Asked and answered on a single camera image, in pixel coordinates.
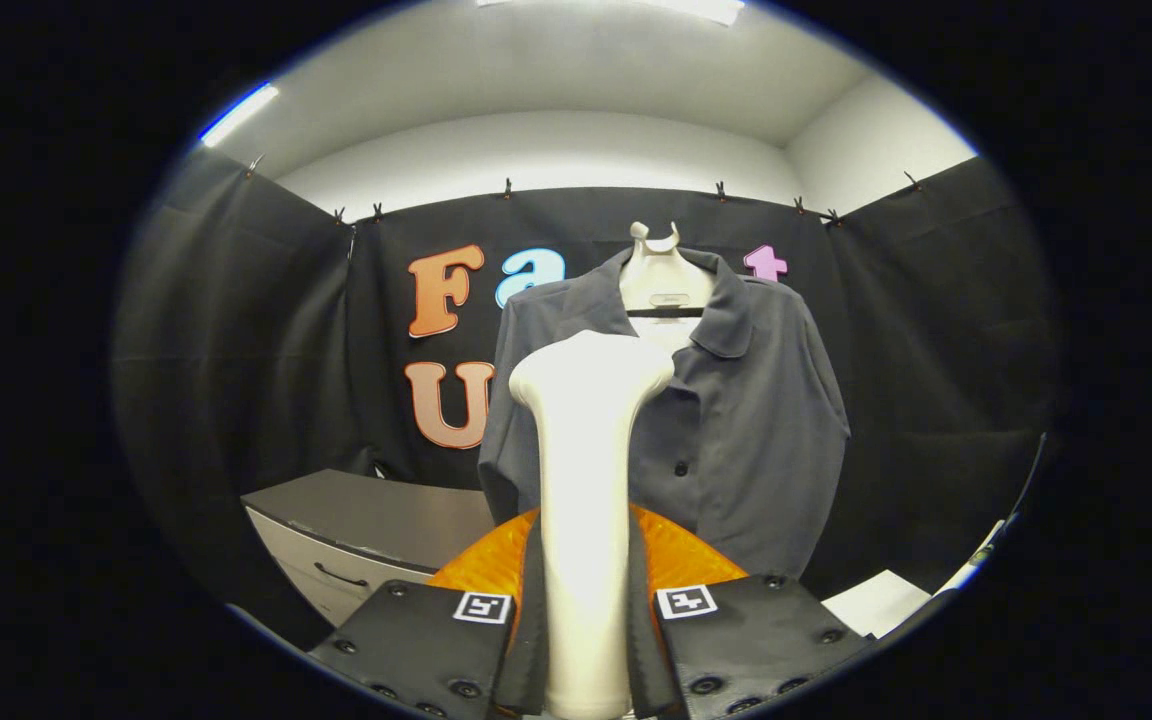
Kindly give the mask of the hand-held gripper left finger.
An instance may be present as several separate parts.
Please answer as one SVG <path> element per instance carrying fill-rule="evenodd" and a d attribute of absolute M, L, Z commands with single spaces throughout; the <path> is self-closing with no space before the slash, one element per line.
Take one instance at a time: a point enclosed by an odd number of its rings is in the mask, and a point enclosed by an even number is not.
<path fill-rule="evenodd" d="M 389 579 L 311 651 L 349 682 L 438 719 L 539 715 L 548 673 L 538 511 L 429 582 Z"/>

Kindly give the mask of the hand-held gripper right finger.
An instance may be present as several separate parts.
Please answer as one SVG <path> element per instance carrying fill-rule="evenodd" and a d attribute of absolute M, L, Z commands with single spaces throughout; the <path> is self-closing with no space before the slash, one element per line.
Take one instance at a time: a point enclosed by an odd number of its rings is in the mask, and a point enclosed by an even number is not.
<path fill-rule="evenodd" d="M 727 719 L 826 682 L 872 651 L 806 588 L 751 574 L 655 511 L 628 521 L 627 667 L 639 719 Z"/>

